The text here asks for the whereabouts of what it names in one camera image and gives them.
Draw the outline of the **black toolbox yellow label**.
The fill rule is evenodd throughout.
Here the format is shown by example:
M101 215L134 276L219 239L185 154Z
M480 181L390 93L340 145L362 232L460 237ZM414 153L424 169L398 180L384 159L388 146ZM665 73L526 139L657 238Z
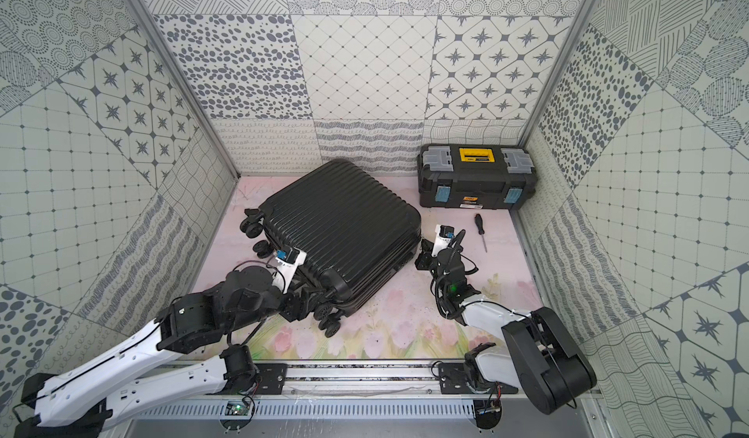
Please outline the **black toolbox yellow label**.
M424 208L518 210L536 194L538 174L520 147L429 144L417 180Z

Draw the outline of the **black ribbed hard-shell suitcase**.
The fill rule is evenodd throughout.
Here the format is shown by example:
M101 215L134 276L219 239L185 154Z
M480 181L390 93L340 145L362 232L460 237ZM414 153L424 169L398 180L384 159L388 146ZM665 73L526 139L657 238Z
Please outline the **black ribbed hard-shell suitcase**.
M261 258L306 252L292 283L328 291L309 315L331 338L415 256L421 215L357 165L334 159L246 210L240 229L265 237L254 247Z

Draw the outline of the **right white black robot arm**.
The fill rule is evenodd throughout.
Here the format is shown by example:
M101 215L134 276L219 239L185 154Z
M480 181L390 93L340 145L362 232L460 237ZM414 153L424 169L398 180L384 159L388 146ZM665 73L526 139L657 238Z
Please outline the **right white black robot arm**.
M473 389L516 387L549 415L575 406L577 397L597 386L588 358L553 309L523 312L483 295L468 283L474 271L464 266L458 247L423 251L415 266L430 273L430 292L440 316L501 339L508 350L504 354L485 342L464 355Z

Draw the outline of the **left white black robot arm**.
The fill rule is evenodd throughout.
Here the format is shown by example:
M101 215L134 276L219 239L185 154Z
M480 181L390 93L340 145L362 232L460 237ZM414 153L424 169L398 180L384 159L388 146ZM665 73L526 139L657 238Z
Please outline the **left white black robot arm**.
M250 399L261 374L246 340L229 342L193 367L150 372L275 314L301 319L333 297L333 290L294 282L295 273L288 264L233 270L216 286L175 299L131 338L85 364L60 375L33 375L21 396L33 414L16 426L16 436L96 437L146 409L198 394Z

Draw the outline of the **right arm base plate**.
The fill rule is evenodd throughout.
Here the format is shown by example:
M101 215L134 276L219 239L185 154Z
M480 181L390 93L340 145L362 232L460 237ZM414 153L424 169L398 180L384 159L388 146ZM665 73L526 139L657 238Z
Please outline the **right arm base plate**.
M491 361L482 368L470 362L437 360L429 370L443 395L520 392L515 369L509 360Z

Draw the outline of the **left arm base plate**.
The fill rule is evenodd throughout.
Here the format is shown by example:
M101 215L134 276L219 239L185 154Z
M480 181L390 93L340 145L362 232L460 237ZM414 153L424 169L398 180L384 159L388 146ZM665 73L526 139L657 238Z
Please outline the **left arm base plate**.
M224 395L281 395L289 365L261 363L250 366L229 366L224 374L224 385L217 392Z

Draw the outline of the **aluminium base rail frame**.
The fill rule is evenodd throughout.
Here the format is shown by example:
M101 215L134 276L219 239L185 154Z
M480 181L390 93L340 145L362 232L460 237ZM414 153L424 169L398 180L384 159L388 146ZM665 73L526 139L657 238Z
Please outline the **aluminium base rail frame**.
M486 398L507 393L443 395L429 367L435 361L405 362L289 362L286 383L281 395L229 395L290 397L384 397L386 395L416 397L427 394L440 396L476 396ZM136 379L119 387L117 400L131 400L146 407L156 407L198 395L214 395L224 385L224 373L214 374L208 362L197 362L181 369L165 369L153 376Z

